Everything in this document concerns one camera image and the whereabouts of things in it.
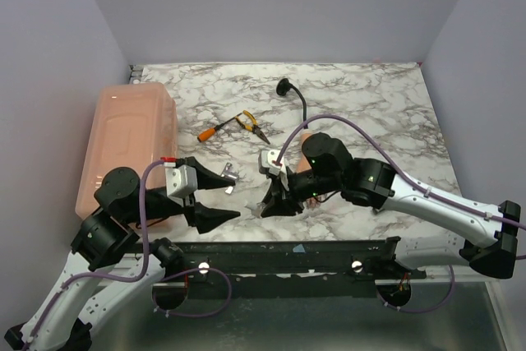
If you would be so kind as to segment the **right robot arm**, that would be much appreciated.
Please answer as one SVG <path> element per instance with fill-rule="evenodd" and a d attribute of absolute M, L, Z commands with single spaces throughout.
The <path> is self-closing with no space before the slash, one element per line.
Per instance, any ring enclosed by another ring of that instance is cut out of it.
<path fill-rule="evenodd" d="M 378 159 L 354 158 L 344 143 L 325 133 L 309 136 L 302 153 L 310 168 L 294 173 L 277 150 L 263 150 L 259 170 L 271 183 L 262 217 L 295 216 L 310 198 L 338 192 L 347 202 L 395 211 L 447 230 L 444 237 L 400 240 L 378 258 L 379 271 L 399 277 L 420 266 L 468 266 L 480 275 L 509 279 L 517 258 L 520 207 L 471 201 L 431 187 Z"/>

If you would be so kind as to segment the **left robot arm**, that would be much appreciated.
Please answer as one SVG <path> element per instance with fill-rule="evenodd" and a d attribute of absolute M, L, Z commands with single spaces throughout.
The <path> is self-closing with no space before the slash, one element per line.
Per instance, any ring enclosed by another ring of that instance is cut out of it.
<path fill-rule="evenodd" d="M 112 169 L 95 191 L 99 206 L 82 222 L 52 290 L 5 340 L 14 350 L 87 350 L 96 330 L 142 289 L 199 271 L 169 239 L 149 241 L 148 220 L 184 215 L 199 233 L 208 233 L 240 214 L 203 206 L 194 193 L 235 183 L 193 157 L 162 158 L 142 175 Z"/>

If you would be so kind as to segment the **clear nail polish bottle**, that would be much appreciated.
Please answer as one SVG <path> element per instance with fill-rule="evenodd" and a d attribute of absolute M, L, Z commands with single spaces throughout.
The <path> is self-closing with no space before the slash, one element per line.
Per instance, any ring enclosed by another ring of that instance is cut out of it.
<path fill-rule="evenodd" d="M 246 203 L 245 207 L 250 211 L 251 216 L 255 218 L 261 218 L 262 211 L 264 209 L 264 204 L 261 202 L 258 203 Z"/>

